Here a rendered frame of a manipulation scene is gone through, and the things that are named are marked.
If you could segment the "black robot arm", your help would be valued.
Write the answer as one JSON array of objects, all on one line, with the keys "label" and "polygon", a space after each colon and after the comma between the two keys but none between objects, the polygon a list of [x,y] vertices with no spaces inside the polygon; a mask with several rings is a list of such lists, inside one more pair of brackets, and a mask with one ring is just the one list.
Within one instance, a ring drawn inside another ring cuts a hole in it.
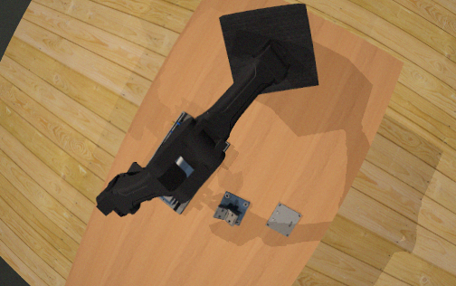
[{"label": "black robot arm", "polygon": [[[223,163],[223,151],[228,146],[225,141],[241,115],[262,91],[273,83],[284,81],[288,70],[303,73],[310,51],[292,43],[238,30],[232,54],[250,59],[244,64],[236,81],[204,114],[182,122],[152,157],[145,170],[137,174],[120,173],[109,182],[107,192],[105,188],[96,197],[96,207],[104,215],[110,211],[120,217],[130,213],[133,215],[142,202],[159,196],[173,196],[180,204],[189,201]],[[188,178],[175,162],[180,156],[194,170]]]}]

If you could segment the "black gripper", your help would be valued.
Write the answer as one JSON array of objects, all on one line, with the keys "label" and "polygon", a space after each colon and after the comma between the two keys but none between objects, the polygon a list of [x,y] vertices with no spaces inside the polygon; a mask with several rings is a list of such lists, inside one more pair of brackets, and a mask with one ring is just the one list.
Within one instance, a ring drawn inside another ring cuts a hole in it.
[{"label": "black gripper", "polygon": [[143,170],[145,170],[144,167],[141,167],[137,162],[133,162],[132,165],[130,166],[128,172],[138,173],[138,172],[143,171]]}]

